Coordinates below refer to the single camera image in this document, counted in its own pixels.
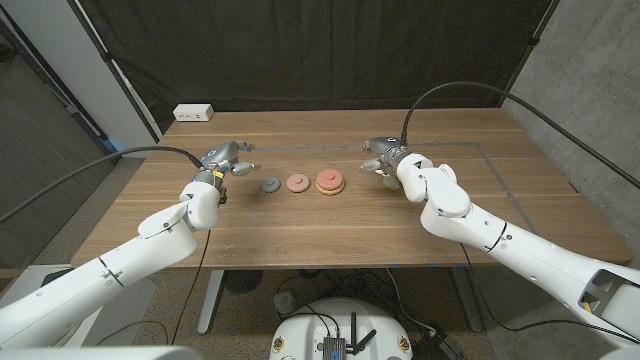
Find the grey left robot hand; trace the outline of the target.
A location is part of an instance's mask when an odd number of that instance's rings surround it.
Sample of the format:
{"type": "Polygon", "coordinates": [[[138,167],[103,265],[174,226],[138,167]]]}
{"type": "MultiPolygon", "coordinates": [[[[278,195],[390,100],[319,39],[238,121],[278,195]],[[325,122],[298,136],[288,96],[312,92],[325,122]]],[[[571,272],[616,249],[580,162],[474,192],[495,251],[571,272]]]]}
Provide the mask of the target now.
{"type": "Polygon", "coordinates": [[[254,145],[245,141],[231,141],[208,150],[201,159],[202,165],[195,172],[192,181],[203,182],[219,189],[224,177],[244,176],[260,169],[259,164],[240,162],[241,152],[251,152],[254,145]]]}

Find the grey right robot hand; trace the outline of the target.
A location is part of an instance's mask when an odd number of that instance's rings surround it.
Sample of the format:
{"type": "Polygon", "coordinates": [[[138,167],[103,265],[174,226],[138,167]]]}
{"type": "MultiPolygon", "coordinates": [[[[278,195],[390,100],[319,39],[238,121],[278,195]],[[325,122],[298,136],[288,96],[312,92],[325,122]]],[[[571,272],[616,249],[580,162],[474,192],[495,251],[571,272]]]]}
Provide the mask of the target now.
{"type": "Polygon", "coordinates": [[[371,138],[363,143],[362,151],[374,154],[375,158],[365,161],[360,170],[382,176],[394,176],[400,162],[411,154],[411,150],[396,137],[371,138]]]}

